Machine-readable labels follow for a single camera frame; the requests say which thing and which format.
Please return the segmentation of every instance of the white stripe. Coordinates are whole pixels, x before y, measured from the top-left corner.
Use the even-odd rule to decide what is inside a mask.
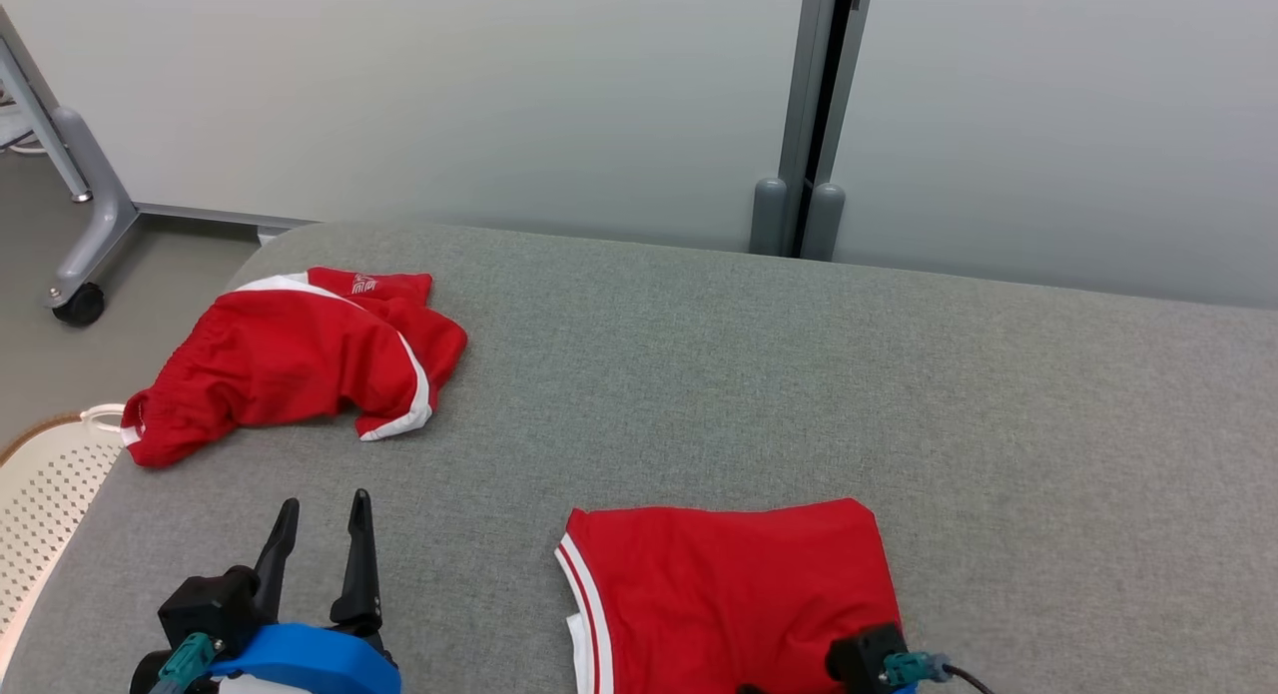
[[[564,570],[564,576],[567,578],[569,588],[573,589],[573,598],[576,599],[578,611],[578,613],[573,616],[579,620],[581,626],[581,635],[576,636],[576,634],[573,633],[573,617],[569,617],[569,634],[573,634],[573,665],[576,670],[576,694],[593,694],[594,639],[590,636],[590,619],[585,616],[585,601],[581,598],[581,590],[576,588],[576,578],[573,576],[573,570],[567,566],[567,560],[564,559],[564,552],[558,547],[555,547],[555,557],[557,559],[560,567]]]
[[[594,616],[594,631],[599,644],[599,694],[613,694],[612,689],[612,639],[608,636],[608,617],[603,612],[603,601],[599,599],[599,589],[594,585],[594,578],[581,559],[581,552],[576,551],[573,537],[564,533],[564,551],[576,569],[576,575],[581,578],[581,587],[585,589],[585,601],[590,605],[590,613]]]
[[[309,284],[309,279],[304,272],[294,275],[275,275],[266,276],[262,280],[250,281],[248,285],[242,285],[235,289],[236,293],[265,293],[265,290],[293,290],[293,293],[311,293],[320,294],[325,298],[341,299],[353,308],[359,308],[357,303],[350,302],[350,299],[343,298],[339,294],[332,294],[330,290],[323,288],[316,288],[316,285]],[[426,380],[426,371],[422,369],[422,363],[417,362],[417,355],[413,354],[413,348],[408,346],[408,340],[403,335],[399,335],[400,344],[404,345],[404,354],[408,355],[408,362],[413,366],[413,374],[417,380],[417,389],[413,392],[413,401],[409,404],[408,413],[403,417],[397,417],[376,429],[369,429],[364,432],[359,440],[362,442],[376,442],[383,438],[383,436],[400,435],[403,432],[417,429],[426,424],[426,420],[431,419],[433,412],[431,410],[431,383]]]

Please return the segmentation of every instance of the red garment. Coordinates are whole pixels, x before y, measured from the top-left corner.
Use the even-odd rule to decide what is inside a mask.
[[[874,515],[575,510],[555,552],[578,694],[829,694],[835,639],[901,624]]]
[[[466,346],[426,307],[429,275],[311,267],[215,299],[151,389],[125,404],[133,460],[167,467],[240,426],[363,410],[366,442],[426,424]]]

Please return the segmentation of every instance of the gray fabric tablecloth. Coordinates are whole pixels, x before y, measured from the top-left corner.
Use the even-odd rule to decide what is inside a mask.
[[[290,496],[281,615],[323,622],[357,486],[405,691],[574,690],[574,506],[849,496],[911,645],[1002,694],[1278,682],[1278,313],[450,226],[305,226],[235,284],[316,265],[436,276],[472,336],[438,413],[123,459],[4,694],[124,690],[156,607],[252,564]]]

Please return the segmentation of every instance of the caster wheel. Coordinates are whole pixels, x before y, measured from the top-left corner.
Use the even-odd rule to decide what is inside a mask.
[[[105,308],[106,295],[102,294],[102,289],[92,281],[86,281],[86,284],[79,285],[72,299],[68,299],[61,307],[54,308],[54,317],[70,326],[89,326],[97,321],[97,317],[102,316]]]

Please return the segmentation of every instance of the black cable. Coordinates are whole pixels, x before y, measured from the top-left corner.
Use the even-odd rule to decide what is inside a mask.
[[[23,142],[23,139],[29,138],[32,134],[36,134],[36,130],[27,130],[26,133],[17,135],[17,138],[9,139],[8,143],[0,144],[0,151],[6,151],[6,148],[14,147],[14,144]]]
[[[958,668],[953,665],[944,665],[941,668],[948,674],[957,676],[964,681],[967,681],[967,684],[971,684],[973,689],[976,689],[976,691],[980,691],[980,694],[994,694],[993,689],[985,686],[985,684],[982,680],[978,680],[975,676],[967,672],[967,670]]]

